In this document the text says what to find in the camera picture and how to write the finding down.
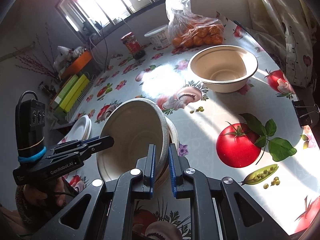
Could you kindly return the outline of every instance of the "bag of oranges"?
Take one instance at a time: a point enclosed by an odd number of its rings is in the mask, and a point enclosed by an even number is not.
[[[165,0],[168,35],[174,47],[221,45],[223,24],[218,19],[195,15],[190,0]]]

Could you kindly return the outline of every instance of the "glass jar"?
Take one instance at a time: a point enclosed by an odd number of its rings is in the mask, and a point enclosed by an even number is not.
[[[132,32],[123,36],[121,41],[124,45],[126,45],[134,59],[140,59],[146,54],[145,50],[140,46],[136,36],[134,36]]]

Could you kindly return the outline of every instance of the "black binder clip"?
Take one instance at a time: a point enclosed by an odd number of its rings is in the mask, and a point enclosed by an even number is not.
[[[320,113],[320,109],[318,107],[317,104],[314,104],[314,106],[305,106],[304,102],[302,100],[299,101],[293,101],[292,100],[292,104],[294,107],[294,110],[296,111],[296,115],[298,117],[298,121],[300,126],[305,126],[305,125],[311,125],[312,124],[312,120],[311,117],[309,116],[309,114],[311,113]],[[315,110],[308,112],[307,108],[312,107]]]

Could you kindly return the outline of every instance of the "red lid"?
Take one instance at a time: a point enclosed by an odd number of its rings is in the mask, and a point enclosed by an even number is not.
[[[132,35],[132,32],[126,34],[125,36],[123,36],[123,37],[121,38],[121,41],[124,40],[124,39],[126,39],[126,38],[128,38],[128,37],[131,36],[131,35]]]

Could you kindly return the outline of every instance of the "pea pod print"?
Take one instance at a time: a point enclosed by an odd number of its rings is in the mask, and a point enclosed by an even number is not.
[[[274,174],[278,169],[278,167],[279,167],[278,164],[273,164],[250,173],[248,176],[244,178],[243,181],[241,181],[242,183],[241,186],[245,184],[255,185],[264,181],[265,179],[270,177],[272,174]]]

